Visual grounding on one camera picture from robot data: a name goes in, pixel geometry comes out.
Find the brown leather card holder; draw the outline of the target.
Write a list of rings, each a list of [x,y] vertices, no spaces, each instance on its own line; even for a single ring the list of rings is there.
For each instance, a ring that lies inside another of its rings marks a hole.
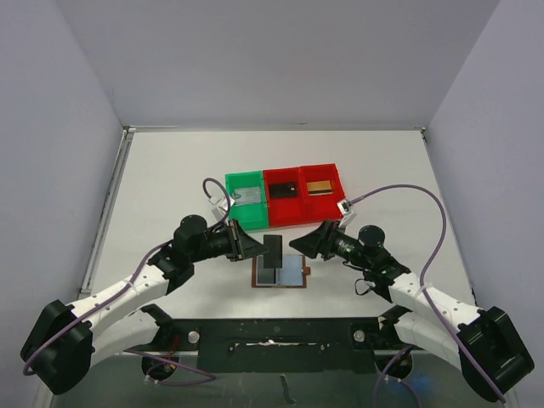
[[[264,256],[252,260],[253,288],[303,289],[310,274],[304,255],[284,255],[281,268],[265,268]]]

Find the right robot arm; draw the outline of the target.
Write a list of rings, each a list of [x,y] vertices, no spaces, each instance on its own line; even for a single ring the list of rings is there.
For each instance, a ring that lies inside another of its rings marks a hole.
[[[393,305],[380,317],[382,330],[450,363],[481,398],[498,401],[534,370],[506,312],[484,310],[421,285],[384,242],[385,234],[376,225],[362,227],[353,238],[337,221],[325,221],[289,245],[308,258],[339,257],[360,270],[371,290]]]

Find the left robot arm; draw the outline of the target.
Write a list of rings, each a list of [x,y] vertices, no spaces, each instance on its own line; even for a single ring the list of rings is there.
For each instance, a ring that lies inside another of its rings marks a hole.
[[[240,262],[267,251],[235,219],[210,227],[199,215],[183,218],[172,239],[149,250],[128,277],[73,303],[48,303],[20,351],[23,375],[39,377],[55,395],[67,392],[105,349],[99,337],[181,287],[194,275],[196,263],[221,256]]]

